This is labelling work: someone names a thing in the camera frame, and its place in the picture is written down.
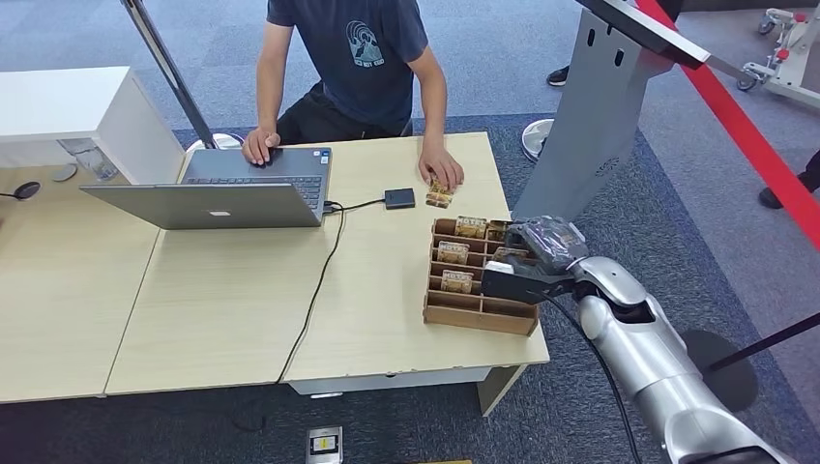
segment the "human hand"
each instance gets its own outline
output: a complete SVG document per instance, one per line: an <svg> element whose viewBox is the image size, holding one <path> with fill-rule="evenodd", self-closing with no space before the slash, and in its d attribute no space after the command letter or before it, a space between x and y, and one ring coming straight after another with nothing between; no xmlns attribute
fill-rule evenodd
<svg viewBox="0 0 820 464"><path fill-rule="evenodd" d="M431 173L434 174L441 185L449 191L455 190L464 182L464 169L444 148L443 140L428 142L425 139L422 154L419 156L419 172L428 185Z"/></svg>
<svg viewBox="0 0 820 464"><path fill-rule="evenodd" d="M281 143L281 137L273 128L258 127L248 132L242 144L242 155L251 164L264 164L271 160L270 149Z"/></svg>

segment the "dark blue carpet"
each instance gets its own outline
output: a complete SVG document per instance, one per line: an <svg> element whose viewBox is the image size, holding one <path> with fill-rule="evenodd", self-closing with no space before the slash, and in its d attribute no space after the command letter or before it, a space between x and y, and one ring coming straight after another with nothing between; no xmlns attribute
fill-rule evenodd
<svg viewBox="0 0 820 464"><path fill-rule="evenodd" d="M456 117L447 130L489 132L512 206L532 169L518 137L546 116ZM195 139L189 130L177 135L184 145ZM759 337L640 133L632 163L576 223L595 253L619 260L643 282L679 331L706 329L740 345ZM12 404L0 406L0 462L298 463L307 429L326 424L345 427L351 463L631 462L595 359L555 312L543 311L542 325L552 361L529 368L488 420L472 385L323 400L267 386ZM817 433L772 356L760 354L753 364L761 394L742 419L799 461L816 462ZM661 462L628 407L644 462ZM262 415L267 427L260 432L232 425L254 426Z"/></svg>

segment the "red rope barrier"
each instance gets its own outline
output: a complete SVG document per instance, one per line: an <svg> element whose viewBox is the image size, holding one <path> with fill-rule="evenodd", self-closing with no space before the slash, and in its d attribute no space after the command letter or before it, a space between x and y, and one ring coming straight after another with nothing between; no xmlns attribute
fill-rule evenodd
<svg viewBox="0 0 820 464"><path fill-rule="evenodd" d="M636 0L642 12L657 22L677 30L657 0ZM777 155L718 78L707 66L698 70L682 67L704 102L712 109L735 144L743 152L763 181L777 195L786 212L803 233L820 249L820 206L789 167Z"/></svg>

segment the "man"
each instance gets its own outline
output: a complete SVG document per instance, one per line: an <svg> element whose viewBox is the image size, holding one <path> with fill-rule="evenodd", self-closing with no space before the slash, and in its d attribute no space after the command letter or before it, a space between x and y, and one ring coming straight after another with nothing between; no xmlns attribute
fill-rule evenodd
<svg viewBox="0 0 820 464"><path fill-rule="evenodd" d="M681 8L684 0L658 0L658 4L663 11L672 19L672 22L678 20L678 15L681 14ZM567 85L567 78L570 76L570 67L565 66L560 70L551 72L546 77L546 83L553 87L563 87Z"/></svg>
<svg viewBox="0 0 820 464"><path fill-rule="evenodd" d="M321 81L277 120L294 26ZM262 164L280 144L406 134L413 75L425 113L419 171L426 182L432 175L455 189L464 172L444 146L447 84L416 0L269 0L256 66L258 127L248 134L243 154Z"/></svg>
<svg viewBox="0 0 820 464"><path fill-rule="evenodd" d="M820 189L820 150L818 150L817 153L811 157L808 164L805 166L805 171L798 174L797 178L808 189L808 191L812 193ZM757 199L760 201L760 204L766 208L779 210L783 207L780 200L777 199L775 193L768 187L763 188L763 190L760 191L760 194L757 195Z"/></svg>

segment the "robotic arm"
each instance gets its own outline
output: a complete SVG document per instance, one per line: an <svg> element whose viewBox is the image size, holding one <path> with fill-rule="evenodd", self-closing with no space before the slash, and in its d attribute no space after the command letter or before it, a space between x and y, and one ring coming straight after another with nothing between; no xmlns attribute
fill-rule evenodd
<svg viewBox="0 0 820 464"><path fill-rule="evenodd" d="M584 333L673 464L797 464L723 406L658 301L615 261L589 256L572 224L517 221L506 243L526 246L538 259L490 261L483 293L529 304L572 293Z"/></svg>

